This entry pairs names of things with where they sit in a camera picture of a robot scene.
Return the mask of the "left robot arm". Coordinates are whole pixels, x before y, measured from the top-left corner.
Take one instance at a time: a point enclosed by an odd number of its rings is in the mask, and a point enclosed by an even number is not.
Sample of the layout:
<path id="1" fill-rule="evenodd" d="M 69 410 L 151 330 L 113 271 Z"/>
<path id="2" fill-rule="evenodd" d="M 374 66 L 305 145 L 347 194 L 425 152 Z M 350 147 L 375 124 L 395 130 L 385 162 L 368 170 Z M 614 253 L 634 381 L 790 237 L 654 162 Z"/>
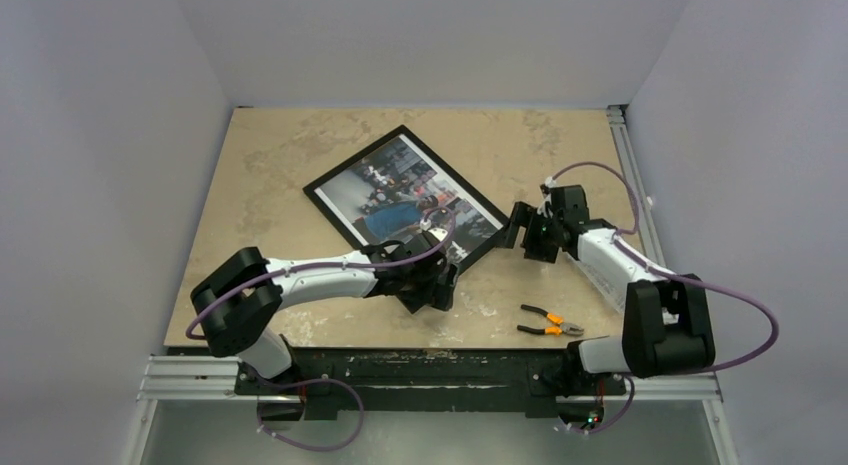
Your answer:
<path id="1" fill-rule="evenodd" d="M 381 296 L 397 298 L 411 313 L 448 311 L 458 276 L 429 232 L 312 260 L 266 258 L 246 247 L 193 289 L 196 316 L 186 335 L 205 341 L 215 357 L 239 358 L 272 393 L 284 394 L 297 384 L 298 367 L 286 340 L 270 328 L 278 312 L 325 299 Z"/>

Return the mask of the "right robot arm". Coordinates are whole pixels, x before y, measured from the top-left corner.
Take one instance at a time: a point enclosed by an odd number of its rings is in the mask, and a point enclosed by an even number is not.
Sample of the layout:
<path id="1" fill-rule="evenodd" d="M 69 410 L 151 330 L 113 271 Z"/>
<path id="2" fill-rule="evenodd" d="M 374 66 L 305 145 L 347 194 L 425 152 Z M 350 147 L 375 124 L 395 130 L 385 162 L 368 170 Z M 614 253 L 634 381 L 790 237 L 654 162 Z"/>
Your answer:
<path id="1" fill-rule="evenodd" d="M 553 263 L 561 253 L 583 266 L 595 286 L 623 308 L 617 336 L 568 345 L 564 384 L 584 392 L 603 374 L 639 378 L 699 372 L 713 365 L 715 344 L 706 293 L 694 276 L 676 276 L 623 240 L 622 230 L 592 217 L 584 189 L 544 186 L 539 206 L 514 204 L 503 245 Z"/>

